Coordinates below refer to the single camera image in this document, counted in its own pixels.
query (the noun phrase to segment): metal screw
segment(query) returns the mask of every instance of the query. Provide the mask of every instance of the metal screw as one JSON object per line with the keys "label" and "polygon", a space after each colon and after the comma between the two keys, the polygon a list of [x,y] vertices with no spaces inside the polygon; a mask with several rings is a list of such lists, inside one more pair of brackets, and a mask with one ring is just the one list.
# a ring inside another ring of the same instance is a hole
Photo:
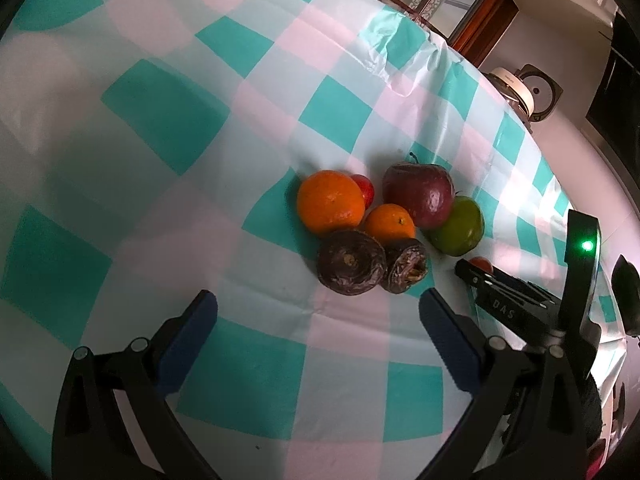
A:
{"label": "metal screw", "polygon": [[74,352],[74,359],[81,361],[88,355],[89,355],[89,349],[86,346],[81,346],[76,348],[76,351]]}
{"label": "metal screw", "polygon": [[507,348],[507,342],[501,337],[494,335],[489,338],[489,346],[494,350],[504,350]]}
{"label": "metal screw", "polygon": [[137,339],[134,339],[131,342],[130,346],[134,352],[142,352],[146,347],[149,346],[149,341],[144,337],[139,337]]}
{"label": "metal screw", "polygon": [[551,345],[549,347],[549,353],[556,359],[562,359],[562,356],[564,356],[564,350],[558,345]]}

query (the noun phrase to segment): mushroom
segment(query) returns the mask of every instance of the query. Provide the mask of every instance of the mushroom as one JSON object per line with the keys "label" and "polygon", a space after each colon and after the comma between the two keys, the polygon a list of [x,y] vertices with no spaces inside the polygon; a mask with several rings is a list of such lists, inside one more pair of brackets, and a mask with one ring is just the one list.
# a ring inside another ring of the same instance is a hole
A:
{"label": "mushroom", "polygon": [[402,294],[427,275],[427,249],[415,238],[403,238],[385,247],[386,274],[382,287]]}
{"label": "mushroom", "polygon": [[318,280],[345,296],[356,296],[375,287],[386,272],[385,250],[360,231],[329,234],[318,251]]}

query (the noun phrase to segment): lime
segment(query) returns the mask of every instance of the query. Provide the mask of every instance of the lime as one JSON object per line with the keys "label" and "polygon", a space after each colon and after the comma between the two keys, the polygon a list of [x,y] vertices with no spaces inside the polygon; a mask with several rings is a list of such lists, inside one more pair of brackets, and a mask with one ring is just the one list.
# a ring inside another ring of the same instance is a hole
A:
{"label": "lime", "polygon": [[484,217],[475,200],[457,195],[447,221],[437,229],[425,232],[436,249],[449,256],[462,256],[473,249],[484,236]]}

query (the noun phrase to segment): orange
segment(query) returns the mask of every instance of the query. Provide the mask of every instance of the orange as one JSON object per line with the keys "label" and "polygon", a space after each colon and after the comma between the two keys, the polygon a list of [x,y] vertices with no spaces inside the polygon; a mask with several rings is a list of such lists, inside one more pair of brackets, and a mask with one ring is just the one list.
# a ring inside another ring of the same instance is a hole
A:
{"label": "orange", "polygon": [[298,216],[313,234],[324,236],[360,225],[364,216],[362,192],[350,177],[337,171],[318,171],[298,190]]}
{"label": "orange", "polygon": [[415,238],[415,225],[404,207],[383,204],[369,213],[364,232],[384,246],[399,238]]}

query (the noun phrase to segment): red fruit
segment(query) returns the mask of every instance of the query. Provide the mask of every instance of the red fruit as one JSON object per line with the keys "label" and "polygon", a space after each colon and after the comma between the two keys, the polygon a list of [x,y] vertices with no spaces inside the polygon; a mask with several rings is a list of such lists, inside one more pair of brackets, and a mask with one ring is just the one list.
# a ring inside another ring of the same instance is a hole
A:
{"label": "red fruit", "polygon": [[469,263],[471,265],[475,265],[479,269],[484,270],[484,272],[486,272],[487,274],[491,274],[491,275],[494,274],[494,266],[489,260],[487,260],[486,258],[483,258],[482,256],[475,256],[471,258],[469,260]]}
{"label": "red fruit", "polygon": [[386,170],[382,179],[384,202],[404,207],[420,229],[443,225],[455,195],[449,173],[436,164],[398,162]]}
{"label": "red fruit", "polygon": [[375,195],[373,184],[364,175],[351,175],[351,178],[356,184],[358,184],[358,187],[362,192],[362,197],[364,199],[364,209],[368,209],[373,202],[373,196]]}

